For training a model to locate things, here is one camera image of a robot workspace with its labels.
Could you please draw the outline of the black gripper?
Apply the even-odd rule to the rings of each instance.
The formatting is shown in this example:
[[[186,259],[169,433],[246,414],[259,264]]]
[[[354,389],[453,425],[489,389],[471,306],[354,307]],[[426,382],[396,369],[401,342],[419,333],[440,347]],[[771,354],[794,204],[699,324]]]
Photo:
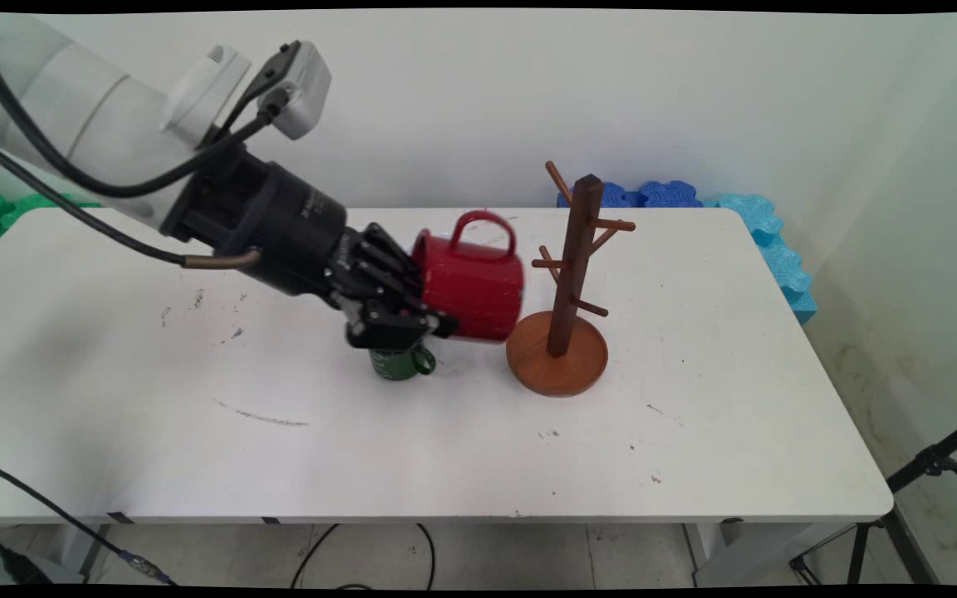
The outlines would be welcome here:
[[[420,298],[420,267],[378,223],[353,231],[349,260],[358,269],[331,269],[327,282],[324,272],[350,233],[346,209],[243,146],[191,175],[159,230],[216,255],[261,251],[243,275],[292,297],[329,297],[346,315],[354,348],[406,350],[459,330],[459,318]]]

